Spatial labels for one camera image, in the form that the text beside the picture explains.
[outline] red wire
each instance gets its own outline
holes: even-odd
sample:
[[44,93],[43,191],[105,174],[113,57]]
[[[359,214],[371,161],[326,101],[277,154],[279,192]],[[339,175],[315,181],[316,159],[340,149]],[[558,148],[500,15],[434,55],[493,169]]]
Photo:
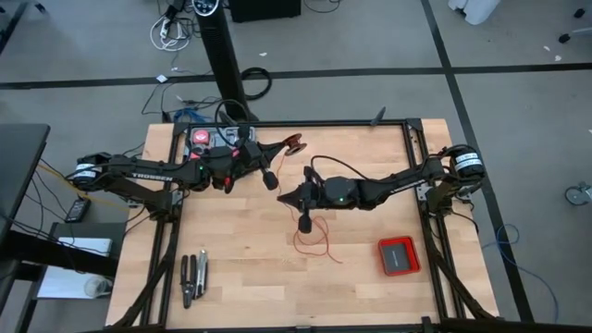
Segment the red wire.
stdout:
[[[277,168],[277,171],[276,171],[277,182],[279,182],[279,170],[281,170],[281,167],[284,165],[284,158],[286,158],[286,156],[282,155],[281,161],[279,162],[279,167]],[[277,187],[279,188],[279,193],[277,194],[277,196],[279,196],[279,195],[281,195],[281,186],[278,184]],[[290,207],[286,203],[283,203],[283,204],[290,210],[290,215],[292,217],[292,221],[294,221],[296,223],[296,225],[298,225],[298,221],[296,220],[296,217],[294,216],[294,211],[292,210],[292,207]],[[324,228],[321,225],[321,223],[318,222],[318,220],[322,220],[325,223]],[[296,231],[294,232],[294,236],[292,237],[292,245],[294,246],[294,250],[296,250],[297,253],[307,254],[307,255],[314,255],[314,256],[327,255],[334,262],[336,262],[338,264],[343,264],[341,261],[335,259],[335,257],[333,255],[331,255],[331,253],[329,252],[329,224],[327,223],[325,218],[322,216],[317,216],[317,217],[313,218],[313,223],[316,225],[317,228],[319,228],[321,230],[321,232],[323,232],[323,237],[321,237],[319,240],[317,240],[315,242],[307,243],[301,239],[301,237],[300,237],[301,232],[298,230],[298,227],[297,227]],[[321,241],[325,241],[325,245],[326,245],[325,251],[322,253],[310,253],[310,252],[302,251],[298,248],[298,244],[297,244],[298,242],[296,240],[298,240],[302,245],[306,245],[306,246],[317,245]]]

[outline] floor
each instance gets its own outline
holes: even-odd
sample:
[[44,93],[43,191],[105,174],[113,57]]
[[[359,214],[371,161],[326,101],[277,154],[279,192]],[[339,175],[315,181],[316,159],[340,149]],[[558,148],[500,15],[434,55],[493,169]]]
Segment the floor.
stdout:
[[[310,2],[329,6],[325,0]],[[521,239],[512,246],[514,256],[552,287],[559,323],[592,326],[590,206],[574,207],[563,198],[568,186],[590,180],[592,43],[557,42],[562,33],[591,25],[586,17],[573,18],[587,3],[502,1],[488,21],[470,26],[445,0],[373,0],[371,6],[346,0],[330,14],[304,7],[297,18],[229,26],[241,68],[297,73],[297,79],[275,80],[269,95],[251,103],[261,119],[369,119],[385,106],[391,118],[446,118],[455,142],[477,143],[495,191],[475,198],[480,240],[484,245],[494,240],[491,219],[515,225]],[[173,54],[153,48],[148,31],[158,18],[155,0],[44,5],[45,15],[32,6],[25,11],[0,55],[0,122],[50,124],[43,157],[65,173],[80,156],[123,152],[142,142],[147,125],[160,121],[158,115],[140,114],[154,88],[147,78],[179,75],[171,67],[198,74],[210,69],[199,40],[191,41],[174,66]],[[6,5],[9,11],[14,7]],[[360,68],[378,69],[340,70]],[[129,78],[146,79],[108,80]],[[48,85],[66,88],[6,85],[38,81],[65,81]],[[256,92],[262,84],[249,80],[245,89]],[[176,84],[166,91],[165,109],[179,107],[175,95],[197,100],[217,95],[217,88],[212,82]],[[160,91],[147,111],[158,110],[159,103]],[[68,208],[72,192],[43,176]],[[29,194],[36,196],[34,189]],[[42,197],[61,213],[47,191]],[[48,230],[58,219],[45,216]],[[94,205],[87,220],[125,218],[125,212]],[[18,219],[39,227],[39,207],[26,200]],[[513,230],[508,233],[513,238]],[[500,253],[489,247],[484,256],[501,315],[518,320]],[[536,321],[553,322],[553,300],[544,284],[524,271],[521,276]],[[27,283],[16,284],[0,317],[1,331],[13,331],[27,291]],[[107,305],[42,301],[30,332],[98,329]]]

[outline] black box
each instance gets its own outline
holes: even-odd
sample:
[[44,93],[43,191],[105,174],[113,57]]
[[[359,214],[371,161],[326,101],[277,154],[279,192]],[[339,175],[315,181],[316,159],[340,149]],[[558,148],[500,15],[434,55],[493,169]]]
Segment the black box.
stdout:
[[301,14],[302,0],[228,0],[234,22],[293,18]]

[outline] wire cutters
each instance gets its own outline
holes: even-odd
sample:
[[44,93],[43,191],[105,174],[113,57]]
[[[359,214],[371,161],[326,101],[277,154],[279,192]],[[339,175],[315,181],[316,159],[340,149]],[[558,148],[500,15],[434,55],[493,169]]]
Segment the wire cutters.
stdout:
[[197,284],[197,257],[192,254],[190,257],[183,255],[181,258],[181,290],[183,292],[183,307],[189,309],[191,301],[195,297],[195,285]]

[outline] wooden table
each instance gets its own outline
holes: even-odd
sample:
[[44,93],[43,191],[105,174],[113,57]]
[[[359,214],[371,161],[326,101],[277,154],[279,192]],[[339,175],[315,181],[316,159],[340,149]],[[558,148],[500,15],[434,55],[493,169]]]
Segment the wooden table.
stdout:
[[[450,145],[443,119],[423,120],[430,153]],[[167,160],[172,125],[152,125],[143,158]],[[302,167],[314,154],[328,154],[358,168],[371,178],[384,178],[409,167],[401,127],[326,127],[258,129],[260,142],[277,142],[300,132],[308,147],[286,157],[278,173],[280,186],[292,191],[302,182]],[[281,156],[272,165],[276,171]],[[355,177],[331,161],[315,161],[324,177]],[[162,184],[140,180],[161,189]],[[413,190],[391,196],[372,212],[312,211],[330,228],[330,252],[342,264],[325,256],[294,250],[296,223],[290,210],[276,201],[278,191],[268,191],[256,173],[238,181],[231,194],[212,188],[193,192],[183,205],[179,245],[174,270],[167,328],[294,327],[344,325],[394,325],[419,323],[429,315],[438,321],[427,266],[420,219]],[[471,215],[466,205],[455,211]],[[458,277],[482,306],[498,313],[475,228],[458,216],[447,216],[450,247]],[[135,300],[146,280],[155,223],[145,222],[126,237],[106,323],[117,321]],[[314,228],[302,238],[316,241]],[[380,239],[411,236],[420,265],[419,273],[385,276],[379,260]],[[300,246],[322,253],[324,244]],[[183,254],[209,252],[209,290],[189,310],[182,306],[179,265]],[[449,313],[453,307],[444,282]],[[154,294],[153,322],[160,302]]]

